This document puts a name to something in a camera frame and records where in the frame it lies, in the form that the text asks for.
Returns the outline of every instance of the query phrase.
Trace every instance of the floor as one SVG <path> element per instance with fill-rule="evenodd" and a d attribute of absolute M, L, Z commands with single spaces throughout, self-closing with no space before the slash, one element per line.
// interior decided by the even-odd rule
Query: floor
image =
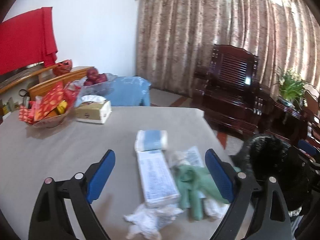
<path fill-rule="evenodd" d="M 151 106 L 190 107 L 191 98 L 152 88 L 150 90 Z M 223 146 L 225 153 L 235 155 L 241 149 L 241 135 L 223 127 L 212 127 L 213 132 Z"/>

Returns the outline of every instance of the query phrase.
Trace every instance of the chair seat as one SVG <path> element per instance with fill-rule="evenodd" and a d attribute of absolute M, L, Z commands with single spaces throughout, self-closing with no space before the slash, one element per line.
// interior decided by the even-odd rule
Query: chair seat
<path fill-rule="evenodd" d="M 248 120 L 253 113 L 252 107 L 241 95 L 219 88 L 206 90 L 203 105 L 213 111 L 243 120 Z"/>

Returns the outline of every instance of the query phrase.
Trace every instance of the curtain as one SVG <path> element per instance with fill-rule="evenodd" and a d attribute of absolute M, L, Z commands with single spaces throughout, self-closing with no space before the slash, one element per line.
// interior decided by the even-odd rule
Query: curtain
<path fill-rule="evenodd" d="M 320 88 L 320 27 L 303 0 L 140 0 L 137 74 L 153 86 L 191 96 L 213 44 L 257 55 L 272 94 L 278 68 Z"/>

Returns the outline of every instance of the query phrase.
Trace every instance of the green cloth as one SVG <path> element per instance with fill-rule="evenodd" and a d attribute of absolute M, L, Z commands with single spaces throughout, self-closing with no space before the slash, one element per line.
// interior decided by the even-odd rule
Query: green cloth
<path fill-rule="evenodd" d="M 190 206 L 192 217 L 195 220 L 199 221 L 203 218 L 202 200 L 199 198 L 199 191 L 217 201 L 229 204 L 221 196 L 207 168 L 180 165 L 176 167 L 174 179 L 181 194 L 180 208 L 184 210 Z"/>

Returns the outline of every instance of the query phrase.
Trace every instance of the blue gripper pad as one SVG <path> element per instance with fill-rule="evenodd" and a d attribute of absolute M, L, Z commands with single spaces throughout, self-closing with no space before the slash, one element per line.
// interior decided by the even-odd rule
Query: blue gripper pad
<path fill-rule="evenodd" d="M 233 194 L 233 184 L 222 168 L 220 158 L 214 150 L 209 149 L 205 153 L 204 160 L 221 196 L 228 200 L 229 203 L 232 203 L 235 198 Z"/>
<path fill-rule="evenodd" d="M 315 156 L 319 154 L 319 151 L 315 147 L 313 147 L 310 143 L 306 142 L 305 140 L 299 140 L 298 147 L 301 150 L 304 150 L 310 156 Z"/>
<path fill-rule="evenodd" d="M 88 183 L 87 188 L 87 201 L 92 203 L 92 201 L 99 198 L 101 191 L 106 184 L 111 171 L 116 163 L 116 155 L 114 151 L 109 151 L 109 154 L 106 158 L 100 163 L 100 166 L 92 176 L 91 180 Z"/>

